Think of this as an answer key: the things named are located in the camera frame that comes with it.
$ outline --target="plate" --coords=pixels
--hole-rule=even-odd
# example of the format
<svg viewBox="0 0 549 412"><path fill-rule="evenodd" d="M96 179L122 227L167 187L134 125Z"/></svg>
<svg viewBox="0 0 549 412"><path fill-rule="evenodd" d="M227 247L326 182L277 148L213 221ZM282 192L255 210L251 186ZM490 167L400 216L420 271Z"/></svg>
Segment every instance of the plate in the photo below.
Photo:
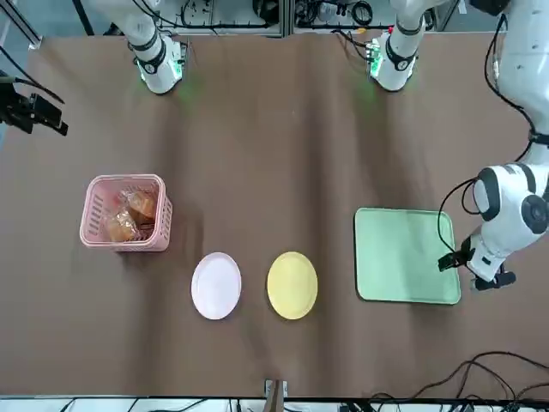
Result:
<svg viewBox="0 0 549 412"><path fill-rule="evenodd" d="M281 254L268 271L268 298L286 319L299 319L315 305L318 279L311 261L296 251Z"/></svg>
<svg viewBox="0 0 549 412"><path fill-rule="evenodd" d="M438 212L362 208L354 216L357 289L365 300L454 305L461 296L456 268L438 270L448 253L437 233ZM452 220L440 232L454 247Z"/></svg>
<svg viewBox="0 0 549 412"><path fill-rule="evenodd" d="M242 289L238 265L220 251L210 253L196 266L190 294L197 311L212 320L223 319L236 307Z"/></svg>

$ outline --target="brown table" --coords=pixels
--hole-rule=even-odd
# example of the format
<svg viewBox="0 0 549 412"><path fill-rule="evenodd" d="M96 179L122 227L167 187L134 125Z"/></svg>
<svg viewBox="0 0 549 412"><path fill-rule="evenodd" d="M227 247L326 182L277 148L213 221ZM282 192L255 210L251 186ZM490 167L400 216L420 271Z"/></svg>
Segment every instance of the brown table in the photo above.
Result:
<svg viewBox="0 0 549 412"><path fill-rule="evenodd" d="M522 118L484 84L489 38L426 36L400 94L369 83L335 36L193 39L187 81L162 97L141 83L123 39L44 41L30 71L65 98L69 135L10 129L0 153L0 391L260 397L265 378L280 378L294 397L407 397L480 351L549 363L546 240L512 256L512 288L471 294L462 272L456 306L355 291L358 207L437 209L455 184L526 144ZM81 245L85 190L105 173L165 180L168 251ZM479 223L458 197L448 211L458 241ZM319 277L313 311L296 322L265 293L269 266L289 250ZM193 269L212 251L231 254L243 277L221 322L190 299ZM517 390L547 380L517 360L486 364ZM504 396L481 370L471 391Z"/></svg>

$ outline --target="metal frame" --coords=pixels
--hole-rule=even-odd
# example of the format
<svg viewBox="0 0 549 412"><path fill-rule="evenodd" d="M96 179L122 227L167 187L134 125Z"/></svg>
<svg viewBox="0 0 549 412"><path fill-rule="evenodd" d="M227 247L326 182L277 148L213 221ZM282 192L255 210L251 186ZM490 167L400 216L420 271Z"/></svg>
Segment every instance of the metal frame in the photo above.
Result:
<svg viewBox="0 0 549 412"><path fill-rule="evenodd" d="M293 0L279 0L281 37L287 37L293 33L292 2Z"/></svg>
<svg viewBox="0 0 549 412"><path fill-rule="evenodd" d="M289 36L290 34L293 34L294 27L293 24L295 22L295 0L281 0L286 3L286 30L287 34L285 33L284 36Z"/></svg>
<svg viewBox="0 0 549 412"><path fill-rule="evenodd" d="M457 4L459 2L460 0L451 0L449 2L449 7L446 10L446 13L444 15L440 15L440 8L448 5L448 3L435 7L435 16L437 17L437 24L435 28L437 29L438 32L443 32L446 29L446 26L448 25L448 21L450 17L454 14L455 9L457 8Z"/></svg>
<svg viewBox="0 0 549 412"><path fill-rule="evenodd" d="M14 6L11 0L0 0L0 10L15 24L19 31L28 39L32 48L39 48L42 36L31 26L25 16Z"/></svg>
<svg viewBox="0 0 549 412"><path fill-rule="evenodd" d="M283 412L284 397L287 397L288 383L281 380L265 381L265 406L263 412Z"/></svg>

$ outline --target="white plate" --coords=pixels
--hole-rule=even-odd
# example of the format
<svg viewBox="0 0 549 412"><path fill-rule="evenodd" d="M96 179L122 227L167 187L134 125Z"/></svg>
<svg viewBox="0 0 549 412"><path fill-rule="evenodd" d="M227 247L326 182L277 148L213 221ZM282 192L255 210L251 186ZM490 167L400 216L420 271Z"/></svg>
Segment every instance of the white plate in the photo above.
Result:
<svg viewBox="0 0 549 412"><path fill-rule="evenodd" d="M223 319L236 307L242 278L236 262L220 251L205 256L196 266L190 294L197 311L207 319Z"/></svg>

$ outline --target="white robot body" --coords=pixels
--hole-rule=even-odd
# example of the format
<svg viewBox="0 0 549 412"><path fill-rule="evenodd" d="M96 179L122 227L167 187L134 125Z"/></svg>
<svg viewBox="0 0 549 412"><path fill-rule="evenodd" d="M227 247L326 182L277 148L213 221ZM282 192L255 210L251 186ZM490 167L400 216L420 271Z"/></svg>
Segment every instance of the white robot body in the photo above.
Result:
<svg viewBox="0 0 549 412"><path fill-rule="evenodd" d="M488 167L474 185L474 201L484 223L471 235L468 267L492 282L504 260L547 230L549 167L514 163Z"/></svg>
<svg viewBox="0 0 549 412"><path fill-rule="evenodd" d="M549 1L514 0L498 65L498 89L549 135Z"/></svg>
<svg viewBox="0 0 549 412"><path fill-rule="evenodd" d="M138 1L151 9L160 2ZM93 0L93 4L124 33L137 57L142 79L153 93L167 93L183 78L186 47L161 35L150 15L131 0Z"/></svg>
<svg viewBox="0 0 549 412"><path fill-rule="evenodd" d="M377 40L381 59L371 77L390 92L400 90L413 73L419 43L425 34L423 14L427 9L448 0L391 0L396 10L396 24L391 34Z"/></svg>

